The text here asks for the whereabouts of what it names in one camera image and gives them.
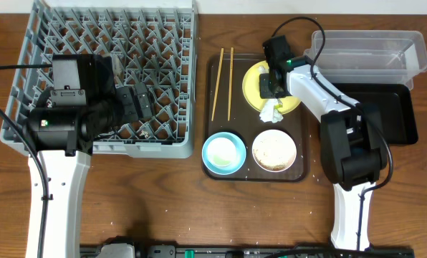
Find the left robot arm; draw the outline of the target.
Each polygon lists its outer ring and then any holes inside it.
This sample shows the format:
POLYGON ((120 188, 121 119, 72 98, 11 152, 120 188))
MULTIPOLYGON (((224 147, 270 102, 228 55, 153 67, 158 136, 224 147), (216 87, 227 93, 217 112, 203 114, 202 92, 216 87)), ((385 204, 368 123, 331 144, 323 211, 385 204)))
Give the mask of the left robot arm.
POLYGON ((114 54, 56 54, 54 84, 23 126, 28 140, 31 206, 27 257, 79 257, 82 195, 93 143, 124 124, 153 117, 146 86, 116 87, 114 54))

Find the white cup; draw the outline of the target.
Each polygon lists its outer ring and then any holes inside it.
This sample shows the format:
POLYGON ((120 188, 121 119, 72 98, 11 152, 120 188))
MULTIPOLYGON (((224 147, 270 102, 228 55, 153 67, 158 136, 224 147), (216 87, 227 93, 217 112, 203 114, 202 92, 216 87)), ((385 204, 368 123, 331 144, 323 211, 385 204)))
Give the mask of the white cup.
POLYGON ((236 146, 228 138, 215 138, 207 145, 208 161, 216 167, 229 166, 236 157, 236 146))

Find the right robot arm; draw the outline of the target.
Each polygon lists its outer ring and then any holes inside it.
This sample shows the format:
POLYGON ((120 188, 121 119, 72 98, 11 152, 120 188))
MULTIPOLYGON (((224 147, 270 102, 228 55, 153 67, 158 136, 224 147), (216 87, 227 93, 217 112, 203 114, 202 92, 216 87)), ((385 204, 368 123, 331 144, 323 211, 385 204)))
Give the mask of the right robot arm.
POLYGON ((368 216, 380 171, 392 166, 380 111, 361 104, 329 82, 309 57, 295 57, 284 36, 263 43, 268 73, 262 98, 297 97, 320 123, 321 164, 335 192, 331 242, 337 249, 370 247, 368 216))

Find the blue bowl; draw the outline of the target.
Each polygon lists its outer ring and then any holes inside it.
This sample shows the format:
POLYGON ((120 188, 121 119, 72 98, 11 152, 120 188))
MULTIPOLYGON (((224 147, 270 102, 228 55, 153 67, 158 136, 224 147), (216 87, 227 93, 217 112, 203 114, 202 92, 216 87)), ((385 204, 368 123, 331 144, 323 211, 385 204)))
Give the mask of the blue bowl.
POLYGON ((204 142, 201 157, 210 174, 228 176, 244 165, 246 146, 236 134, 219 132, 204 142))

